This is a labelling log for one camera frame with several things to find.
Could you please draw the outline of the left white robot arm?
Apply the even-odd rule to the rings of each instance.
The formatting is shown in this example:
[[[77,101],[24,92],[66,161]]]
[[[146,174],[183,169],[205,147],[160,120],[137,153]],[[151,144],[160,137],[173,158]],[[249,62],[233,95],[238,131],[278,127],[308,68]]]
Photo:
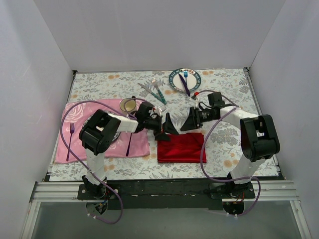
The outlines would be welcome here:
[[[86,152],[88,169],[82,180],[86,191],[93,198],[101,199],[107,191],[105,185],[102,184],[106,180],[104,157],[115,134],[119,132],[138,133],[143,129],[149,129],[153,131],[157,141],[170,141],[169,134],[178,135],[170,114],[166,113],[165,122],[162,122],[161,113],[158,110],[152,113],[153,109],[154,106],[151,103],[141,103],[135,113],[136,119],[97,110],[84,124],[79,133],[79,139]]]

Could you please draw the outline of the red cloth napkin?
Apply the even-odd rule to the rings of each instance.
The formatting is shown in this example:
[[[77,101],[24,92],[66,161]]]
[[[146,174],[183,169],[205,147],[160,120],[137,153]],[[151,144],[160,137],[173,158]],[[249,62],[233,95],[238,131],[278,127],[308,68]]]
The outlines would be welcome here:
[[[200,163],[204,135],[191,132],[168,135],[170,141],[158,141],[158,163]]]

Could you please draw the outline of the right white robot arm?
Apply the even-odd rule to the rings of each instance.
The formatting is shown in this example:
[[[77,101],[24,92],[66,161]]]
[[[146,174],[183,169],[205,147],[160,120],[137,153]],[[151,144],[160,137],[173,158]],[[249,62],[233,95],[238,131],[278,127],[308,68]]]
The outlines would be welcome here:
[[[242,156],[236,167],[225,180],[209,177],[212,183],[205,193],[213,199],[254,198],[253,175],[267,160],[280,151],[280,143],[273,119],[270,115],[256,115],[245,112],[220,92],[208,91],[209,105],[203,108],[200,102],[189,109],[181,131],[201,128],[203,123],[227,122],[240,129]]]

